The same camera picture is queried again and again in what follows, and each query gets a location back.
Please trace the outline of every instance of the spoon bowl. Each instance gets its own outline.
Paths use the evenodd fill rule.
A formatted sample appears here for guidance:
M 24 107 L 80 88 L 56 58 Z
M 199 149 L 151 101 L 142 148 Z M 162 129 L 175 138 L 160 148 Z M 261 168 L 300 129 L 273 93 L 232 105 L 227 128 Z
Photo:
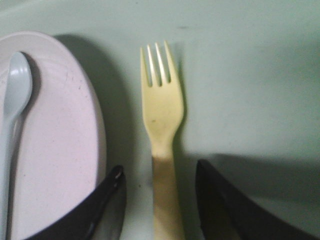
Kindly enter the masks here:
M 0 132 L 0 240 L 6 239 L 12 138 L 18 116 L 30 100 L 32 92 L 31 70 L 21 52 L 11 56 L 3 103 L 2 128 Z

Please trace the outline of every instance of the light green surface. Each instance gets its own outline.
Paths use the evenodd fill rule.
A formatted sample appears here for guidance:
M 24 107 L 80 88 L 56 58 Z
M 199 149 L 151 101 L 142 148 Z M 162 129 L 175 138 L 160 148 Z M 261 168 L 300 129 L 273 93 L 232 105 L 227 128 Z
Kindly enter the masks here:
M 91 79 L 109 168 L 123 164 L 122 240 L 152 239 L 150 144 L 142 122 L 139 47 L 166 39 L 180 66 L 187 116 L 175 146 L 188 240 L 201 238 L 197 159 L 271 212 L 320 237 L 320 1 L 0 2 L 0 35 L 57 37 Z

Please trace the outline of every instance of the fork handle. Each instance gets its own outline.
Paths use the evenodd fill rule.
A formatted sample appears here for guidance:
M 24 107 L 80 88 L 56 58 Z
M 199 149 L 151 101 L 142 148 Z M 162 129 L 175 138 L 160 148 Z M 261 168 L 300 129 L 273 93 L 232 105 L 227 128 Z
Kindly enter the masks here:
M 172 152 L 153 156 L 153 224 L 155 240 L 184 240 Z

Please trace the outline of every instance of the fork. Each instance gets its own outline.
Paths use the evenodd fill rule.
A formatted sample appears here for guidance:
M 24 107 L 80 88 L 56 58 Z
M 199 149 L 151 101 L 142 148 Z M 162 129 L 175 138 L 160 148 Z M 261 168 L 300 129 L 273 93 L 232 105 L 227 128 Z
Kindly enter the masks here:
M 147 46 L 151 81 L 145 53 L 140 48 L 142 115 L 152 154 L 154 239 L 184 240 L 173 155 L 173 140 L 183 119 L 184 104 L 178 73 L 166 41 L 164 48 L 169 78 L 159 45 L 155 43 L 157 66 L 150 45 Z

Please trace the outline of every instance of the fork tine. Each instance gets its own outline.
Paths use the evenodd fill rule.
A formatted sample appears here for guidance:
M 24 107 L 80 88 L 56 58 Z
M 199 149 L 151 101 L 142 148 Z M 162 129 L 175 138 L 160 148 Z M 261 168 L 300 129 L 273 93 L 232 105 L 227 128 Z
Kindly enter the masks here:
M 158 78 L 158 73 L 155 68 L 155 62 L 152 57 L 150 45 L 147 46 L 147 51 L 148 51 L 148 56 L 149 56 L 149 65 L 150 65 L 150 73 L 151 73 L 151 85 L 152 86 L 159 86 L 159 78 Z
M 148 81 L 148 72 L 147 72 L 147 65 L 145 59 L 145 52 L 142 47 L 140 47 L 140 72 L 141 72 L 141 87 L 143 89 L 149 88 L 150 84 Z
M 158 45 L 157 42 L 155 43 L 155 49 L 156 49 L 156 55 L 157 55 L 158 63 L 159 63 L 159 69 L 160 69 L 160 76 L 161 76 L 162 85 L 168 84 L 169 83 L 168 82 L 168 78 L 167 78 L 167 75 L 166 75 L 166 72 L 165 72 L 164 63 L 162 61 L 162 57 L 161 57 L 160 50 L 159 50 L 159 45 Z
M 174 62 L 174 59 L 172 57 L 172 54 L 170 52 L 169 46 L 167 41 L 164 41 L 164 48 L 165 48 L 165 53 L 166 53 L 166 58 L 168 61 L 168 67 L 169 67 L 169 73 L 170 73 L 170 82 L 178 82 L 179 78 L 178 78 L 178 73 L 177 73 L 177 69 L 176 69 L 176 65 Z

